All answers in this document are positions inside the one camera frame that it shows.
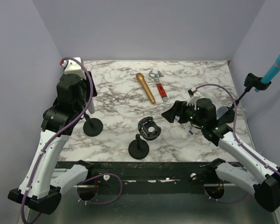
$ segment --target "red wrench handle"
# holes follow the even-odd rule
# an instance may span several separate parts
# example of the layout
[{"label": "red wrench handle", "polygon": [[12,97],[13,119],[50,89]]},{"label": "red wrench handle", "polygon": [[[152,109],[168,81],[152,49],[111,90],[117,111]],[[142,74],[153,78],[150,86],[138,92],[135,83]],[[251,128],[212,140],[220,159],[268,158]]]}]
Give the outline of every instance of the red wrench handle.
[{"label": "red wrench handle", "polygon": [[165,90],[164,90],[162,84],[157,84],[157,87],[158,87],[158,90],[159,90],[159,93],[160,93],[161,97],[162,97],[162,98],[163,98],[163,97],[166,97],[167,94],[166,94],[166,92],[165,92]]}]

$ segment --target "metal wrench head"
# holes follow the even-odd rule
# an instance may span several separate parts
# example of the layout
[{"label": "metal wrench head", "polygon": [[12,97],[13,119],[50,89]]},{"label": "metal wrench head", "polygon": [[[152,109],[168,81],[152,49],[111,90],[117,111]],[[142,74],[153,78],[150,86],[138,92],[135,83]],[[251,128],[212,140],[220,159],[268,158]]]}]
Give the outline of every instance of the metal wrench head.
[{"label": "metal wrench head", "polygon": [[156,73],[153,73],[153,71],[151,70],[149,72],[149,75],[155,80],[155,82],[157,84],[160,83],[159,77],[164,77],[164,75],[162,75],[160,71],[158,71],[158,73],[156,74]]}]

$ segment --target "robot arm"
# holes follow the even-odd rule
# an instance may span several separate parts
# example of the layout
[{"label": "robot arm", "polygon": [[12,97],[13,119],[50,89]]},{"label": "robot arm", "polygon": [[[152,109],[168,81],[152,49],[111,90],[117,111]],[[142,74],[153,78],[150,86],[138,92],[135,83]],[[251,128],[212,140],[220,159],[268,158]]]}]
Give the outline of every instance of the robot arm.
[{"label": "robot arm", "polygon": [[[61,65],[65,70],[57,84],[57,98],[43,114],[41,137],[31,167],[19,188],[8,194],[10,200],[22,203],[24,192],[28,191],[25,205],[45,214],[51,214],[57,208],[62,194],[86,179],[89,168],[89,164],[80,162],[62,176],[51,180],[58,157],[77,122],[54,138],[47,150],[43,149],[58,131],[84,111],[90,96],[90,83],[84,70],[72,60],[64,61]],[[94,85],[92,88],[93,96],[96,96]]]},{"label": "robot arm", "polygon": [[[200,98],[196,88],[189,90],[189,102],[176,101],[171,109],[162,113],[169,123],[177,120],[179,123],[190,122],[201,128],[203,136],[214,145],[219,146],[236,158],[245,168],[236,168],[226,162],[220,162],[214,169],[218,178],[231,182],[250,194],[268,211],[275,211],[280,206],[280,177],[268,169],[272,167],[280,173],[280,167],[258,154],[254,149],[241,141],[239,144],[233,130],[226,123],[217,119],[216,107],[208,98]],[[256,155],[259,162],[243,145]]]}]

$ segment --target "light purple wall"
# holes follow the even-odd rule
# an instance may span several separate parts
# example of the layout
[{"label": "light purple wall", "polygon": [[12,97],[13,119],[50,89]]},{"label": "light purple wall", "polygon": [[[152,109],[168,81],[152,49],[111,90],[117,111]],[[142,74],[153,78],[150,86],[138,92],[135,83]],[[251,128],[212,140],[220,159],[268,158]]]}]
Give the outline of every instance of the light purple wall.
[{"label": "light purple wall", "polygon": [[[262,77],[280,53],[280,0],[266,0],[231,62],[238,93],[249,72]],[[242,100],[255,147],[280,165],[280,73],[271,86]]]},{"label": "light purple wall", "polygon": [[33,0],[62,56],[230,60],[265,0]]},{"label": "light purple wall", "polygon": [[56,97],[60,54],[31,0],[0,1],[0,224],[16,223],[9,201],[35,154],[43,111]]}]

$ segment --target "marble tabletop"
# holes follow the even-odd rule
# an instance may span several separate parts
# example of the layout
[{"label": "marble tabletop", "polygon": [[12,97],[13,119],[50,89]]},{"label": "marble tabletop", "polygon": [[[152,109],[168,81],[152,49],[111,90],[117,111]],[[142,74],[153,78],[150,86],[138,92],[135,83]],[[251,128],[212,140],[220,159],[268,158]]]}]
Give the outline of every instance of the marble tabletop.
[{"label": "marble tabletop", "polygon": [[[128,146],[138,132],[138,122],[152,116],[162,131],[160,136],[148,141],[149,154],[141,161],[212,161],[221,158],[235,159],[207,141],[198,129],[190,124],[170,124],[161,113],[170,109],[176,100],[189,100],[187,90],[200,84],[220,84],[236,96],[226,61],[90,61],[84,62],[92,72],[98,96],[94,98],[96,112],[91,115],[104,124],[102,133],[88,137],[83,132],[81,120],[60,154],[60,161],[138,161],[128,153]],[[160,81],[169,100],[164,102],[149,71],[161,71]],[[154,95],[156,103],[148,100],[136,73],[141,72]],[[202,97],[210,98],[218,108],[230,105],[228,95],[216,87],[200,89]],[[245,120],[241,110],[238,112],[237,129],[239,137],[251,145]]]}]

